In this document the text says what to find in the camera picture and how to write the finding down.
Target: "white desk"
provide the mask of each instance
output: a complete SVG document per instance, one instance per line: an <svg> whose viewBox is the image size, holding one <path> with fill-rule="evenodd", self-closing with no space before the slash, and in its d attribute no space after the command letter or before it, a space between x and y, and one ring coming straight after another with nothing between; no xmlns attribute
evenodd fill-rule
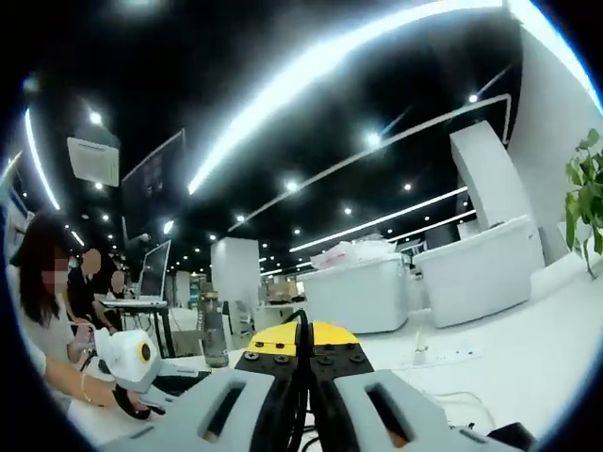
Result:
<svg viewBox="0 0 603 452"><path fill-rule="evenodd" d="M542 437L579 391L598 352L602 291L603 278L592 282L584 272L545 299L528 301L469 324L437 330L430 326L426 313L419 312L398 331L359 339L376 370L392 369L428 393L470 391L487 406L497 428L518 421L534 436ZM464 363L399 370L412 357L419 328L435 354L473 347L478 356ZM240 354L241 350L229 353L231 364ZM174 362L204 369L203 357ZM456 400L467 401L462 397ZM475 422L479 432L490 429L482 408L475 404L443 406L454 425ZM79 401L72 403L68 415L93 444L140 426L140 421L119 409L95 408ZM313 444L310 450L320 449Z"/></svg>
<svg viewBox="0 0 603 452"><path fill-rule="evenodd" d="M255 330L261 331L269 327L275 327L298 309L304 309L308 314L308 302L284 304L261 304L253 309L253 323Z"/></svg>

